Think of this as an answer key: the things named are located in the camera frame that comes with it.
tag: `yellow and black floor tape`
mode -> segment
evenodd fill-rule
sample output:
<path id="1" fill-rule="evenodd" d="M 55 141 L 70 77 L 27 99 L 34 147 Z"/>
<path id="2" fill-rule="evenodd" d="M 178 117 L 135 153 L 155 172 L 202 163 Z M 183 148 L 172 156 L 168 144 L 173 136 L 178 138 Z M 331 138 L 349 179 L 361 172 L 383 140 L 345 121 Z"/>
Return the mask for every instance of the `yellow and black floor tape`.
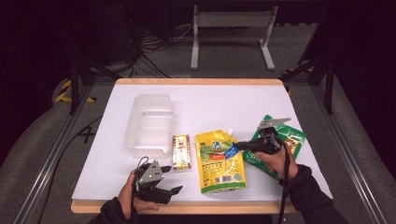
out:
<path id="1" fill-rule="evenodd" d="M 68 88 L 71 86 L 71 84 L 72 84 L 72 80 L 70 79 L 70 77 L 68 77 L 66 82 L 62 86 L 61 91 L 59 92 L 58 96 L 56 97 L 55 102 L 72 102 L 72 98 L 66 96 L 66 92 L 67 92 Z M 87 102 L 95 103 L 96 97 L 88 97 Z"/>

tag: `white metal stand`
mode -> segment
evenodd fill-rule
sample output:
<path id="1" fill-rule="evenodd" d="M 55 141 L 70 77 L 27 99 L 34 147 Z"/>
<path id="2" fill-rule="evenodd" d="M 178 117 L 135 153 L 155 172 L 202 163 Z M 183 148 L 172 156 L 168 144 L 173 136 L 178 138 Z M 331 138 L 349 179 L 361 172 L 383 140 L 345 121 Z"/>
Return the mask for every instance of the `white metal stand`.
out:
<path id="1" fill-rule="evenodd" d="M 198 12 L 198 6 L 194 6 L 193 31 L 194 42 L 192 45 L 191 70 L 198 69 L 199 38 L 198 27 L 242 26 L 242 27 L 265 27 L 264 39 L 259 39 L 262 55 L 268 70 L 274 70 L 275 66 L 268 50 L 268 41 L 276 18 L 277 7 L 272 11 L 258 12 Z"/>

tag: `white desk leg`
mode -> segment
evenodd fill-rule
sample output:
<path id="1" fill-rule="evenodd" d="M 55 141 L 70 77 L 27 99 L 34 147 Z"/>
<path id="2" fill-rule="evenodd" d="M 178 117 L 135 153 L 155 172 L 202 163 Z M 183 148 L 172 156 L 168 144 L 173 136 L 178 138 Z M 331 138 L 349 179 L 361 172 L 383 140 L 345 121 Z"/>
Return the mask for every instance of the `white desk leg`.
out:
<path id="1" fill-rule="evenodd" d="M 267 32 L 264 39 L 260 39 L 260 47 L 262 48 L 262 55 L 264 56 L 265 63 L 267 64 L 268 70 L 275 70 L 274 62 L 271 58 L 270 51 L 268 50 L 268 41 L 274 27 L 274 22 L 276 18 L 277 7 L 273 7 L 271 11 L 271 18 L 268 21 Z"/>
<path id="2" fill-rule="evenodd" d="M 198 7 L 194 6 L 193 19 L 194 43 L 192 44 L 191 70 L 198 69 L 199 39 L 198 39 Z"/>

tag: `hand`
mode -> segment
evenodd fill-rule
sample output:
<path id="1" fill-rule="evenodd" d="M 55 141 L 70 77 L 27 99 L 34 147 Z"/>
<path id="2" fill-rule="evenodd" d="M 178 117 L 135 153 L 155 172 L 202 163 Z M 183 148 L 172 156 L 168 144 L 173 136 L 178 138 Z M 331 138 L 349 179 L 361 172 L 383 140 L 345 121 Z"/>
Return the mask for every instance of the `hand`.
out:
<path id="1" fill-rule="evenodd" d="M 289 155 L 290 155 L 290 166 L 289 166 L 289 178 L 288 180 L 291 181 L 295 176 L 297 176 L 298 173 L 298 166 L 293 158 L 293 155 L 291 154 L 290 150 Z M 275 154 L 269 155 L 265 154 L 263 152 L 256 152 L 255 153 L 256 157 L 260 159 L 261 161 L 264 161 L 268 167 L 268 169 L 273 172 L 276 171 L 277 174 L 279 175 L 279 178 L 284 179 L 284 171 L 285 171 L 285 148 L 282 148 Z"/>
<path id="2" fill-rule="evenodd" d="M 119 194 L 119 201 L 122 208 L 122 213 L 125 215 L 125 218 L 128 220 L 131 218 L 132 210 L 131 210 L 131 198 L 132 198 L 132 183 L 134 182 L 134 171 L 129 174 L 128 180 L 125 185 L 122 187 Z M 142 210 L 154 210 L 158 211 L 159 206 L 153 202 L 144 202 L 138 198 L 134 199 L 134 208 L 136 211 Z"/>

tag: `person's right arm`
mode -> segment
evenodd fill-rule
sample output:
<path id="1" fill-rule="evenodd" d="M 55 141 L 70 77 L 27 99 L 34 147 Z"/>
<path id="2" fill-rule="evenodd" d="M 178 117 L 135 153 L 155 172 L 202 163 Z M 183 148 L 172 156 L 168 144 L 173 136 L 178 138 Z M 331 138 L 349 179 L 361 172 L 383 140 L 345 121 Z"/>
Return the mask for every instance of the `person's right arm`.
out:
<path id="1" fill-rule="evenodd" d="M 347 220 L 338 212 L 318 182 L 312 176 L 311 168 L 297 165 L 290 154 L 289 184 L 287 186 L 294 208 L 301 212 L 306 224 L 345 224 Z M 285 150 L 281 148 L 274 155 L 257 152 L 256 157 L 267 163 L 270 169 L 284 179 Z"/>

